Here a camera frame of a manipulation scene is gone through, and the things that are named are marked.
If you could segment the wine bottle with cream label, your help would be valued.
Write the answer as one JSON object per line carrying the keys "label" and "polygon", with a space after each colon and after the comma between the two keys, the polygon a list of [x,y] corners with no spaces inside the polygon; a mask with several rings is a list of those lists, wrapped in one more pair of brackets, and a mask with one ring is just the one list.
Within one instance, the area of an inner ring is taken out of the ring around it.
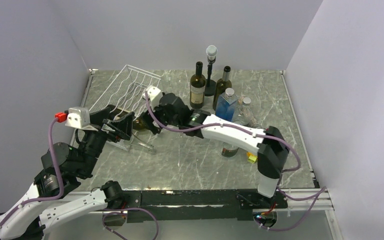
{"label": "wine bottle with cream label", "polygon": [[189,104],[193,109],[200,109],[204,105],[206,78],[203,75],[203,63],[195,64],[195,74],[190,78]]}

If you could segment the dark green wine bottle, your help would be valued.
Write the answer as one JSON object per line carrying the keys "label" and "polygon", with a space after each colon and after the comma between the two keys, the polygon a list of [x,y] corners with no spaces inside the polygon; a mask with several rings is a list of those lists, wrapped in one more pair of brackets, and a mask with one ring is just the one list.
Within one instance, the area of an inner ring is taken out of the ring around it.
{"label": "dark green wine bottle", "polygon": [[[123,110],[120,107],[117,107],[112,112],[112,116],[113,116],[114,120],[118,120],[121,117],[124,117],[125,115],[127,115],[128,113],[130,113],[129,110]],[[151,129],[146,125],[146,123],[145,123],[145,121],[143,120],[142,117],[135,118],[133,120],[132,127],[136,131],[151,131]]]}

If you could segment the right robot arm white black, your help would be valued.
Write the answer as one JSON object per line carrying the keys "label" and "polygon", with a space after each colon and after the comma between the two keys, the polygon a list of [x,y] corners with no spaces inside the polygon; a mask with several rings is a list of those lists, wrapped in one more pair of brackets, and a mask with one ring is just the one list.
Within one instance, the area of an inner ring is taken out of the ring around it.
{"label": "right robot arm white black", "polygon": [[259,174],[256,202],[263,208],[275,202],[275,192],[282,173],[286,172],[284,166],[288,155],[297,153],[284,140],[279,129],[273,126],[252,128],[201,109],[191,109],[174,93],[145,90],[142,97],[151,126],[158,125],[190,137],[221,141],[256,155]]}

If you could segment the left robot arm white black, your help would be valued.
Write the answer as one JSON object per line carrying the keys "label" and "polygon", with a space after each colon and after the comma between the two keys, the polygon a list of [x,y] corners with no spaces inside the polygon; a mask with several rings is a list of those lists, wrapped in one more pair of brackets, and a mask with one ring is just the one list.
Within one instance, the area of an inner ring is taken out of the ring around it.
{"label": "left robot arm white black", "polygon": [[87,213],[117,210],[128,201],[120,184],[110,180],[88,195],[55,206],[81,180],[92,177],[93,169],[107,142],[129,140],[135,114],[128,112],[117,117],[113,105],[89,112],[73,107],[56,113],[53,123],[81,130],[84,136],[73,147],[64,142],[53,142],[48,136],[49,149],[41,157],[43,169],[34,178],[22,198],[7,212],[0,213],[0,240],[41,240],[52,227]]}

